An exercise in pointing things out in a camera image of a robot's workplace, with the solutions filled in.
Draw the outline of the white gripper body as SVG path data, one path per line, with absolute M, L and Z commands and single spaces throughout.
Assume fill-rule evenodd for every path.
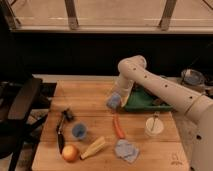
M 133 81 L 120 81 L 115 82 L 115 91 L 121 96 L 121 106 L 124 107 L 128 101 L 133 88 Z

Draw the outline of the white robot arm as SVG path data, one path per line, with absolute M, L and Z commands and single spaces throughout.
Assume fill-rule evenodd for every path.
M 115 91 L 124 99 L 134 83 L 183 113 L 197 125 L 190 167 L 193 171 L 213 171 L 213 99 L 146 70 L 143 56 L 136 55 L 118 63 Z

